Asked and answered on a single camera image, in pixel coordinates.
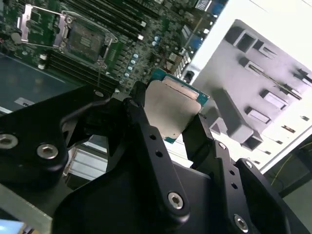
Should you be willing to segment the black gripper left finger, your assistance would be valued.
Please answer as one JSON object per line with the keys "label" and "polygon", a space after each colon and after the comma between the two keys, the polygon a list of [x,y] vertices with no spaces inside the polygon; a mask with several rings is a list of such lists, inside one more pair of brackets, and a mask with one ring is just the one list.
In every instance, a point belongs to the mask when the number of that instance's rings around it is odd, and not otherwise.
{"label": "black gripper left finger", "polygon": [[23,189],[54,186],[68,149],[91,135],[108,139],[109,173],[134,163],[156,197],[166,223],[185,223],[190,206],[159,130],[144,111],[146,88],[123,101],[84,86],[0,119],[0,181]]}

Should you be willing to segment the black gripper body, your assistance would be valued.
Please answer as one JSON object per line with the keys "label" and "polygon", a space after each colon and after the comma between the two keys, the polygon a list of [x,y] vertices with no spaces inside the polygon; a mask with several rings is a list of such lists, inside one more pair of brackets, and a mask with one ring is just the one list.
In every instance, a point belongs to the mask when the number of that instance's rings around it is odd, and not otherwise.
{"label": "black gripper body", "polygon": [[220,201],[212,181],[192,169],[175,164],[190,204],[186,223],[165,222],[156,197],[141,170],[122,166],[94,179],[69,194],[57,208],[54,234],[225,234]]}

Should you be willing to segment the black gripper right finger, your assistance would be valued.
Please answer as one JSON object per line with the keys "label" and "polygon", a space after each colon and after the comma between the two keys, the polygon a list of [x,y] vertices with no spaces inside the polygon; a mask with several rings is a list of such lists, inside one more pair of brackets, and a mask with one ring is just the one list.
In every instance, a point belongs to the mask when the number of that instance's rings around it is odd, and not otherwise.
{"label": "black gripper right finger", "polygon": [[190,174],[182,185],[191,206],[194,234],[290,234],[292,213],[257,167],[247,159],[232,162],[213,139],[202,115],[182,133]]}

